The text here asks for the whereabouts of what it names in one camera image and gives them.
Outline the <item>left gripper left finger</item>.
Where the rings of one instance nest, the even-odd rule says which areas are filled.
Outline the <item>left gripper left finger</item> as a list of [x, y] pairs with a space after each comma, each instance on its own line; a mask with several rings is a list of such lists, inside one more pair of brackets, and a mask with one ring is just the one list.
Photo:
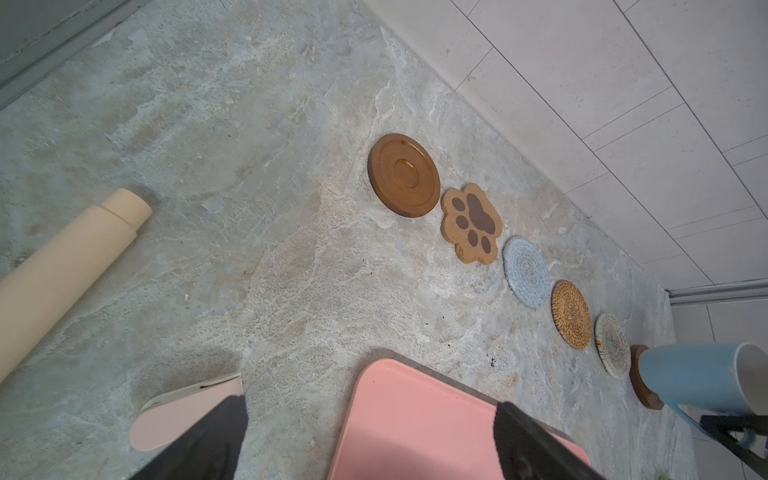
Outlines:
[[244, 396], [228, 396], [132, 479], [233, 479], [248, 426]]

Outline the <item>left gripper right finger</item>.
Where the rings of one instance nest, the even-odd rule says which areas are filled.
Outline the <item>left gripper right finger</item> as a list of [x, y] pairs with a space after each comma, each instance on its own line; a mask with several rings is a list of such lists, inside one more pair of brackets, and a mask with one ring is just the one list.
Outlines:
[[493, 439], [504, 479], [602, 479], [511, 402], [497, 404]]

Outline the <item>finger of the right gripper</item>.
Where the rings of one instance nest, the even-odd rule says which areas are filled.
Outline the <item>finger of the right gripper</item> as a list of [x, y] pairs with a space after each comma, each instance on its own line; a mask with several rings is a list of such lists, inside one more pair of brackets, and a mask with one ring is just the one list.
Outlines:
[[700, 426], [761, 479], [767, 478], [767, 451], [755, 453], [752, 448], [759, 437], [767, 438], [767, 416], [703, 415]]

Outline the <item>white mug blue handle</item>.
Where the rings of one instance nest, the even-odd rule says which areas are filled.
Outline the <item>white mug blue handle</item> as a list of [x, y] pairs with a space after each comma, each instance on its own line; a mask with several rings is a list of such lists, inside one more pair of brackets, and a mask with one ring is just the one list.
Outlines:
[[705, 430], [683, 405], [738, 416], [767, 414], [767, 354], [752, 343], [675, 344], [639, 354], [649, 390], [693, 429]]

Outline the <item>brown wooden round coaster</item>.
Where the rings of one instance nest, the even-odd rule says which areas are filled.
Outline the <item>brown wooden round coaster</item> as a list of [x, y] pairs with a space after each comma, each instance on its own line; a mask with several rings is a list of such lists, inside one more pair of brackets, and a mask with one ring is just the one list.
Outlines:
[[422, 217], [440, 198], [441, 182], [434, 161], [406, 135], [391, 133], [377, 140], [369, 153], [367, 171], [377, 197], [398, 215]]
[[629, 378], [638, 400], [645, 408], [650, 410], [662, 410], [664, 408], [663, 401], [658, 394], [647, 387], [640, 375], [639, 358], [646, 350], [648, 350], [648, 347], [645, 345], [632, 345], [630, 347], [631, 367]]

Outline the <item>multicolour knitted round coaster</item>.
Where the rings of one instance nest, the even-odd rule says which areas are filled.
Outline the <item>multicolour knitted round coaster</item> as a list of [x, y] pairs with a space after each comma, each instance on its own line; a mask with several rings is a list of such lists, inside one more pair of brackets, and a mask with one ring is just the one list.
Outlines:
[[595, 344], [607, 373], [617, 379], [629, 374], [631, 350], [624, 329], [617, 318], [602, 313], [595, 321]]

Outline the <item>woven rattan round coaster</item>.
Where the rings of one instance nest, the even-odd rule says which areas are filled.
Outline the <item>woven rattan round coaster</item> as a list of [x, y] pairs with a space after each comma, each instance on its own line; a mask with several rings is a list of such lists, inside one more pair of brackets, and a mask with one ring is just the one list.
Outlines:
[[592, 340], [592, 317], [587, 302], [578, 287], [568, 281], [555, 283], [551, 295], [554, 324], [571, 347], [583, 350]]

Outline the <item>blue knitted round coaster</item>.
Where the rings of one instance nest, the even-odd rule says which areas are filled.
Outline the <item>blue knitted round coaster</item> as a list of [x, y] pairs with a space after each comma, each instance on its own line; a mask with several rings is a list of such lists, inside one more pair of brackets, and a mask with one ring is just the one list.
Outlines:
[[539, 308], [550, 294], [551, 277], [539, 249], [514, 236], [502, 250], [505, 278], [517, 298], [529, 308]]

